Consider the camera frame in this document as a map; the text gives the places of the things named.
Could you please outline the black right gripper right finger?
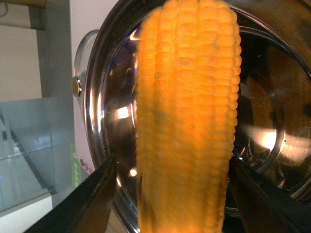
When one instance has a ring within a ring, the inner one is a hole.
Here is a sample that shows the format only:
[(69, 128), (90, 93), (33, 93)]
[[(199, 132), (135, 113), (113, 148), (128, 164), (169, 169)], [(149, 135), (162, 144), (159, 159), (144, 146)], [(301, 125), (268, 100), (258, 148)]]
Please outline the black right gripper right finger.
[(248, 167), (230, 159), (231, 192), (248, 233), (309, 233), (311, 209)]

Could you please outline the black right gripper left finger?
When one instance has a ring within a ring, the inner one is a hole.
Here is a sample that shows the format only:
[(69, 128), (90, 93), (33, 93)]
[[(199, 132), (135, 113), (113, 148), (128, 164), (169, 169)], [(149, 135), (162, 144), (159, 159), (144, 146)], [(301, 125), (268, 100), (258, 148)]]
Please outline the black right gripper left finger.
[(117, 160), (109, 156), (27, 233), (104, 233), (116, 190)]

